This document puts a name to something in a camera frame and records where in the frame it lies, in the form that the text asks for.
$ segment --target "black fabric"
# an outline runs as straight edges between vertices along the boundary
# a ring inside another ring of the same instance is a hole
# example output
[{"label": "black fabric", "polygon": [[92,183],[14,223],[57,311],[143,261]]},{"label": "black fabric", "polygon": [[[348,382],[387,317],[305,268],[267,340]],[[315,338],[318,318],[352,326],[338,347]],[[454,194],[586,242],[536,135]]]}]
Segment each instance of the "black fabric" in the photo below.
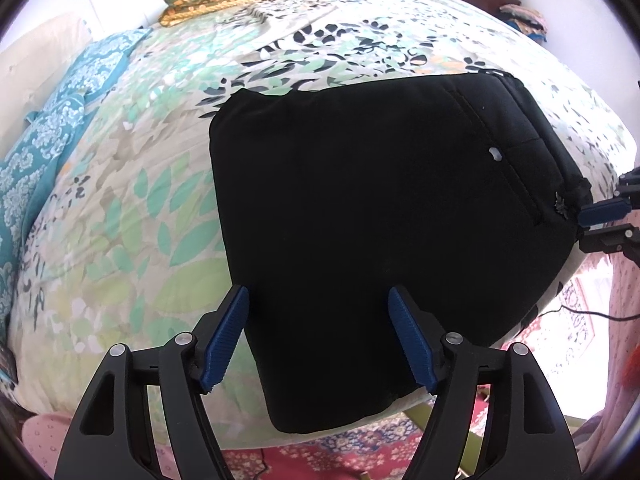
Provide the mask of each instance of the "black fabric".
[{"label": "black fabric", "polygon": [[231,277],[250,291],[246,336],[288,433],[416,389],[387,314],[393,285],[475,344],[504,336],[592,200],[522,83],[487,73],[243,89],[212,120],[210,154]]}]

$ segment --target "white wall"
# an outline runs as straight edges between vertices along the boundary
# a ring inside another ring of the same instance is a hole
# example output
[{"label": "white wall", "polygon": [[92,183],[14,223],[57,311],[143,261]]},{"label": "white wall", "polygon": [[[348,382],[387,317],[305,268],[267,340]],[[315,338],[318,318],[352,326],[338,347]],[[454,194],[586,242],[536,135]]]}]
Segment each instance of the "white wall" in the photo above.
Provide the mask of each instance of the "white wall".
[{"label": "white wall", "polygon": [[602,97],[640,144],[640,54],[606,2],[521,1],[545,16],[545,48]]},{"label": "white wall", "polygon": [[0,41],[0,51],[38,25],[70,11],[84,18],[94,38],[103,37],[104,30],[90,0],[29,0]]}]

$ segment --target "black cable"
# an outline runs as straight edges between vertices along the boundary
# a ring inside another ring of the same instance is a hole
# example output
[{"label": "black cable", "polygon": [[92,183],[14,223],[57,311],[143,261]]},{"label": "black cable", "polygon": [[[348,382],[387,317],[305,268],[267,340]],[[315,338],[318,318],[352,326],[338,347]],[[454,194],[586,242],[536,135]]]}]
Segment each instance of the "black cable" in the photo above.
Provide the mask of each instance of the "black cable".
[{"label": "black cable", "polygon": [[610,321],[616,321],[616,322],[625,322],[625,321],[633,321],[635,319],[640,319],[640,314],[635,314],[634,316],[616,317],[616,316],[610,316],[609,314],[604,314],[603,312],[591,312],[590,310],[575,310],[574,308],[569,308],[568,306],[565,306],[565,305],[560,305],[560,308],[556,310],[549,310],[547,312],[543,312],[538,317],[546,316],[547,314],[552,314],[554,312],[560,312],[562,309],[568,310],[569,312],[573,312],[574,314],[585,314],[587,316],[600,316],[600,317],[609,319]]},{"label": "black cable", "polygon": [[258,480],[262,475],[264,475],[268,470],[269,466],[266,463],[266,459],[264,457],[264,449],[260,448],[260,455],[262,456],[262,467],[264,468],[262,471],[258,471],[256,475],[252,478],[252,480]]}]

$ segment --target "pink blanket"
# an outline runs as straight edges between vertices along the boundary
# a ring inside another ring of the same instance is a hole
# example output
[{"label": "pink blanket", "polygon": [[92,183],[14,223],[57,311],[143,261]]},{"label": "pink blanket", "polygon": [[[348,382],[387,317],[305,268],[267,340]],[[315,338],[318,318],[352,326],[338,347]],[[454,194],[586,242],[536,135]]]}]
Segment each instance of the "pink blanket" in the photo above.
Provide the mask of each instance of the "pink blanket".
[{"label": "pink blanket", "polygon": [[[633,211],[623,221],[640,226],[640,211]],[[588,264],[596,265],[603,254],[590,257]],[[640,314],[640,269],[622,253],[608,256],[613,266],[613,282],[609,300],[612,316],[626,317]],[[623,388],[620,384],[629,356],[640,344],[640,319],[609,323],[609,379],[607,400],[600,413],[602,420],[591,437],[580,446],[578,458],[583,470],[603,453],[631,406],[640,394],[640,388]]]}]

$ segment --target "blue gripper pad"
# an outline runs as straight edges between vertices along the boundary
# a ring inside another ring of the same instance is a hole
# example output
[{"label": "blue gripper pad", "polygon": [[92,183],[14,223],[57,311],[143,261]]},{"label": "blue gripper pad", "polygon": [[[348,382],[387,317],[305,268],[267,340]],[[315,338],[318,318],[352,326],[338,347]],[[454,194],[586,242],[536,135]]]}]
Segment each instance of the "blue gripper pad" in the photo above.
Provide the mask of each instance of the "blue gripper pad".
[{"label": "blue gripper pad", "polygon": [[628,198],[618,197],[596,202],[580,209],[578,224],[581,227],[606,224],[614,220],[622,220],[631,213],[631,201]]},{"label": "blue gripper pad", "polygon": [[200,377],[200,385],[204,391],[210,392],[216,384],[222,382],[248,315],[249,291],[243,286],[233,298],[207,346],[204,372]]},{"label": "blue gripper pad", "polygon": [[433,370],[433,352],[395,287],[389,291],[388,307],[391,323],[396,329],[415,382],[429,392],[435,391],[438,380]]}]

